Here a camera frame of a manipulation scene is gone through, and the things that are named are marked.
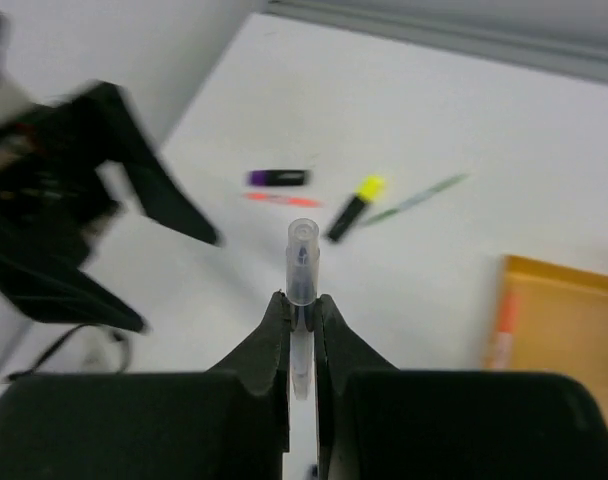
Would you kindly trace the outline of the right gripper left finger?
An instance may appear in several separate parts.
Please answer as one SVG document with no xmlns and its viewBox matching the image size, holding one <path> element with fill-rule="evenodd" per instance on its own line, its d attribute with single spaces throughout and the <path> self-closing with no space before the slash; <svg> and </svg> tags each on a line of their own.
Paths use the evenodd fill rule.
<svg viewBox="0 0 608 480">
<path fill-rule="evenodd" d="M 202 372 L 33 374 L 0 397 L 0 479 L 278 479 L 289 449 L 285 296 Z"/>
</svg>

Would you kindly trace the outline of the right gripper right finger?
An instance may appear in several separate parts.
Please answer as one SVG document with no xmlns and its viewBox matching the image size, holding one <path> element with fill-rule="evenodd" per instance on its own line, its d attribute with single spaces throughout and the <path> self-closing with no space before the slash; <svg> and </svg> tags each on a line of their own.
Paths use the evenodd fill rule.
<svg viewBox="0 0 608 480">
<path fill-rule="evenodd" d="M 558 374 L 404 370 L 330 296 L 314 314 L 322 479 L 608 479 L 608 428 Z"/>
</svg>

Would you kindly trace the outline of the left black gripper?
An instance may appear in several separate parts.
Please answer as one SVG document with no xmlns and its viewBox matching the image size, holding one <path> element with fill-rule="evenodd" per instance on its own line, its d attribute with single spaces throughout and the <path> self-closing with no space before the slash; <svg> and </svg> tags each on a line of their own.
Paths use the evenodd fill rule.
<svg viewBox="0 0 608 480">
<path fill-rule="evenodd" d="M 100 170 L 118 165 L 146 216 L 217 246 L 216 227 L 177 188 L 131 116 L 98 81 L 0 128 L 0 293 L 30 319 L 141 333 L 144 318 L 61 260 L 85 260 L 120 210 Z"/>
</svg>

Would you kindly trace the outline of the yellow bottom drawer box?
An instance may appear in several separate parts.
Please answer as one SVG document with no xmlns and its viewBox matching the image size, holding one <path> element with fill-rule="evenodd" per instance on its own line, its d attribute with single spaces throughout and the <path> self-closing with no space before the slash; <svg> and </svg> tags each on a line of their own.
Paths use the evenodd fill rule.
<svg viewBox="0 0 608 480">
<path fill-rule="evenodd" d="M 505 293 L 517 296 L 510 363 L 498 370 L 545 370 L 578 376 L 608 371 L 608 275 L 507 255 L 484 364 L 490 366 Z"/>
</svg>

